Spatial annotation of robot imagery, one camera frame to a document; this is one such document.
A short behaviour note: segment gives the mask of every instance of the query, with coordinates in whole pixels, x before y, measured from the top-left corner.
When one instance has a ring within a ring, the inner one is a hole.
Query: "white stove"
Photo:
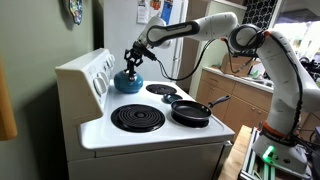
[[[109,51],[99,49],[56,68],[70,179],[217,178],[234,132],[214,116],[203,128],[176,122],[163,95],[146,89],[165,85],[193,100],[174,83],[145,81],[138,93],[118,91],[113,64]],[[120,129],[111,115],[128,105],[159,110],[164,124],[150,132]]]

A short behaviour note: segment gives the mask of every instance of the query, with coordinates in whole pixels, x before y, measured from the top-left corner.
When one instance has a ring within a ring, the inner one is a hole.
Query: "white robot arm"
[[[199,41],[225,38],[234,52],[256,51],[274,82],[274,92],[268,118],[253,150],[276,168],[310,178],[307,159],[297,148],[293,132],[298,127],[300,110],[320,110],[320,89],[298,61],[285,36],[272,30],[261,31],[254,25],[239,25],[231,12],[171,26],[159,22],[150,21],[135,42],[138,47],[163,46],[179,37]]]

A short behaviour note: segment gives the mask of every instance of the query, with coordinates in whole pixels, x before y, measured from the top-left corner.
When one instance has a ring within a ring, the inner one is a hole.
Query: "green light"
[[[264,160],[268,159],[269,154],[274,150],[274,146],[269,146],[268,149],[266,150],[266,152],[264,152],[262,158]]]

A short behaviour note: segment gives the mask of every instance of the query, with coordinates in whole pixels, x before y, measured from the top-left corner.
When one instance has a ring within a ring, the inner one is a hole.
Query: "pan handle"
[[[227,101],[229,99],[230,99],[230,96],[228,96],[228,95],[227,96],[222,96],[221,98],[217,99],[216,101],[209,102],[208,106],[209,106],[209,108],[212,108],[216,104],[224,102],[224,101]]]

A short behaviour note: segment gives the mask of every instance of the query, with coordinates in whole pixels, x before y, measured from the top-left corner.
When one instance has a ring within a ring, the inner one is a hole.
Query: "frying pan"
[[[208,107],[196,101],[177,100],[171,103],[171,116],[180,124],[189,127],[205,127],[209,124],[210,108],[229,99],[230,96],[222,96],[209,102]]]

